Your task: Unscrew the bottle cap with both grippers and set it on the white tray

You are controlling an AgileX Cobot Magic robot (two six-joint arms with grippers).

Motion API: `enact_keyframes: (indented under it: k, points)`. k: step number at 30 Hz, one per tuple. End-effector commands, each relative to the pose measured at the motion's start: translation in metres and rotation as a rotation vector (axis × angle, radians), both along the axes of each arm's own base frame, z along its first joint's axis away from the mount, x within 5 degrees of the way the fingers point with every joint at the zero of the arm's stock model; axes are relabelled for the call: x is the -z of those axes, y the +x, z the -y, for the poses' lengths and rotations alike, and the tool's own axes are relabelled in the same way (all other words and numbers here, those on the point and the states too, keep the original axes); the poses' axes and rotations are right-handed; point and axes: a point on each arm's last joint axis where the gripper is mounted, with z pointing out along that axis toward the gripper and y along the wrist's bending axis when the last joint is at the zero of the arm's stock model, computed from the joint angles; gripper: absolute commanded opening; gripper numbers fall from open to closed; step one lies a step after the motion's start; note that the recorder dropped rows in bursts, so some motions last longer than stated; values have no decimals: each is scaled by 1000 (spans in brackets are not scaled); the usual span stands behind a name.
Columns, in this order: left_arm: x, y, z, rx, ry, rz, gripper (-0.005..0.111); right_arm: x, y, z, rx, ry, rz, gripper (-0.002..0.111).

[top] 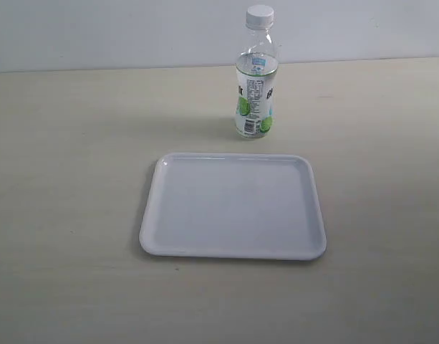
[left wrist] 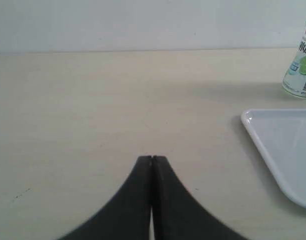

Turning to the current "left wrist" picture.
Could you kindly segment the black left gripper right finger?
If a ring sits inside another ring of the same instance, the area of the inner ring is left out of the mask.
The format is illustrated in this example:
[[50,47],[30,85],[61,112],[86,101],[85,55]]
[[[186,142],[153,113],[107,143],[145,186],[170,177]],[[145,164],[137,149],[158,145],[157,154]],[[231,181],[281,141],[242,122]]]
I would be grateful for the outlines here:
[[204,209],[164,156],[152,157],[151,206],[157,240],[244,240]]

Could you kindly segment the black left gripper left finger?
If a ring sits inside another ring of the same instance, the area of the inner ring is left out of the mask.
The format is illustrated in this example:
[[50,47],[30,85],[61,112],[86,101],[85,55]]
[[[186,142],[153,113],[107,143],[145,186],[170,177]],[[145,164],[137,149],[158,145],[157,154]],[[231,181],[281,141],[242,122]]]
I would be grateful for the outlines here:
[[117,193],[62,240],[148,240],[152,157],[140,156]]

